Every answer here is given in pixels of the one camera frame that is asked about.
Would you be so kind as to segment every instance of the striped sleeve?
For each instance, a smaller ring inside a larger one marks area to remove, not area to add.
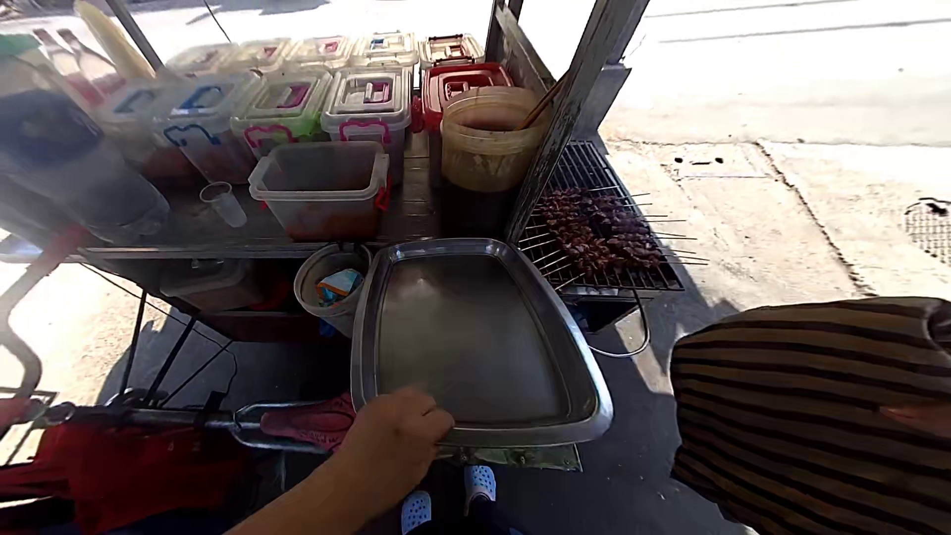
[[[951,304],[763,307],[681,339],[672,477],[761,535],[951,533],[951,440],[882,406],[951,403]]]

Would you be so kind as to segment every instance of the plastic cup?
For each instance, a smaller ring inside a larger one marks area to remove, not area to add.
[[[202,199],[203,203],[211,205],[231,227],[237,228],[247,223],[247,214],[238,204],[238,199],[231,192],[231,185],[227,182],[214,182],[205,186],[198,194],[198,198]]]

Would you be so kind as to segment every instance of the metal tray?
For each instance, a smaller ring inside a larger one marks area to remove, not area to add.
[[[554,446],[611,425],[611,396],[581,331],[524,254],[501,242],[382,249],[360,295],[357,409],[420,386],[455,418],[450,446]]]

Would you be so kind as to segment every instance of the person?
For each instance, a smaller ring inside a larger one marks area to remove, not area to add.
[[[761,307],[680,339],[671,477],[760,535],[951,533],[951,303]]]
[[[434,521],[429,494],[410,493],[454,423],[431,396],[411,387],[378,396],[357,413],[334,455],[228,534],[347,535],[406,497],[403,535],[519,535],[523,531],[495,508],[495,476],[487,466],[465,468],[463,516]]]

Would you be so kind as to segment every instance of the foot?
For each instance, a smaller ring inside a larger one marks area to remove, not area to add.
[[[417,490],[403,500],[403,512],[399,517],[403,535],[431,520],[433,520],[433,501],[429,498],[429,492]]]
[[[490,502],[495,501],[495,474],[488,466],[466,466],[466,506],[464,514],[469,514],[469,504],[476,496],[482,496]]]

